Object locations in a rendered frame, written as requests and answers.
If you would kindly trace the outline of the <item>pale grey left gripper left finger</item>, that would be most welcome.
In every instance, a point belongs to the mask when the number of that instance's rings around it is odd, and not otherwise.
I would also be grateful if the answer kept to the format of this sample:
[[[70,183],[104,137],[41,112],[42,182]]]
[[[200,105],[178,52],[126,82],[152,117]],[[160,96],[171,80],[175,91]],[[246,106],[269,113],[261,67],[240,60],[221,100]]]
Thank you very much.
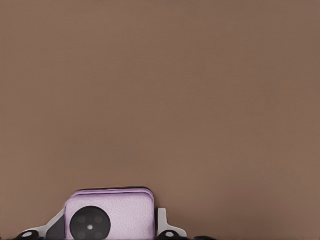
[[[61,210],[46,225],[27,229],[15,239],[65,239],[65,211]]]

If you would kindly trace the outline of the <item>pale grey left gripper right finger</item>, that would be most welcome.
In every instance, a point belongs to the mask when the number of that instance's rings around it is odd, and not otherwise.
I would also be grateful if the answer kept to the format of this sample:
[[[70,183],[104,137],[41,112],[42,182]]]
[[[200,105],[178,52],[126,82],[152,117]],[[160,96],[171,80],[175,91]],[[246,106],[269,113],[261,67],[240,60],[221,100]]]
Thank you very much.
[[[187,232],[181,228],[169,225],[167,210],[164,207],[157,209],[157,237],[187,237]]]

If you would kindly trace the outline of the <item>lilac phone with round camera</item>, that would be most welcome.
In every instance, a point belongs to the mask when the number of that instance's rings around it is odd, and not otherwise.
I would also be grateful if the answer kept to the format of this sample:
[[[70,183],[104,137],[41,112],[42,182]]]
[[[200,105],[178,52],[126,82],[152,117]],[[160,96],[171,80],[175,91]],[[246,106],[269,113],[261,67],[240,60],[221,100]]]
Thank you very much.
[[[155,200],[145,187],[77,191],[64,207],[70,240],[151,240]]]

